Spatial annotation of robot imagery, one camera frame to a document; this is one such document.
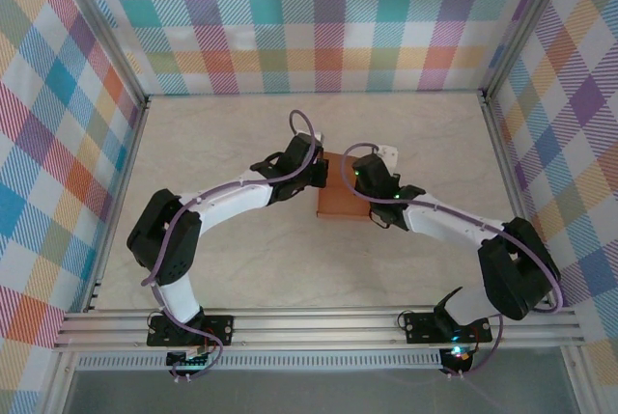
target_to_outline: cardboard box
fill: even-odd
[[[328,179],[326,187],[318,192],[318,217],[369,221],[369,202],[353,195],[341,178],[342,156],[339,153],[324,152],[324,158],[328,160]],[[352,185],[356,182],[351,168],[355,160],[355,156],[349,156],[346,161],[346,176]]]

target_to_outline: plaid backdrop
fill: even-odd
[[[551,0],[498,102],[528,212],[618,410],[618,0]]]
[[[99,4],[145,89],[186,95],[475,90],[518,1]]]
[[[137,107],[73,0],[0,0],[0,413],[76,311]]]

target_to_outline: aluminum rail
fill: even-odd
[[[408,345],[396,323],[403,310],[430,312],[432,307],[412,308],[314,308],[264,310],[206,310],[208,315],[235,317],[234,350],[359,350],[439,348],[450,345]],[[149,329],[144,311],[91,311],[68,314],[56,341],[59,351],[153,350],[146,346]],[[497,334],[497,318],[490,319]],[[583,345],[575,312],[531,314],[523,321],[505,319],[502,347]],[[491,347],[492,344],[481,344]],[[168,347],[166,349],[186,349]]]

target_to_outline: marble surface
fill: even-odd
[[[150,308],[148,275],[126,238],[156,190],[210,188],[283,151],[302,109],[342,152],[359,141],[399,149],[402,183],[447,204],[513,217],[474,94],[156,97],[137,154],[97,307]],[[317,189],[249,211],[200,239],[190,278],[205,307],[435,304],[481,283],[475,252],[369,222],[316,217]]]

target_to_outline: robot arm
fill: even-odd
[[[443,204],[425,190],[400,186],[399,175],[391,175],[381,158],[371,153],[352,165],[355,190],[369,198],[372,216],[386,227],[430,235],[476,251],[483,274],[483,286],[456,289],[435,306],[436,324],[446,335],[471,322],[495,315],[523,319],[551,290],[560,274],[548,250],[532,225],[521,218],[509,223],[465,213]],[[378,203],[379,200],[400,204]],[[545,266],[505,240],[514,237]]]
[[[316,134],[316,141],[311,163],[291,179],[281,180],[299,169],[311,151],[311,136],[302,132],[293,137],[284,152],[274,153],[251,165],[249,170],[231,183],[180,196],[168,189],[159,190],[153,195],[126,245],[140,265],[148,268],[151,273],[156,270],[154,280],[165,307],[175,319],[188,323],[202,310],[188,277],[201,235],[213,226],[250,209],[289,200],[306,186],[325,186],[328,161],[323,159],[320,133]],[[188,208],[178,218],[169,235],[163,261],[156,268],[166,231],[174,216],[184,206]]]

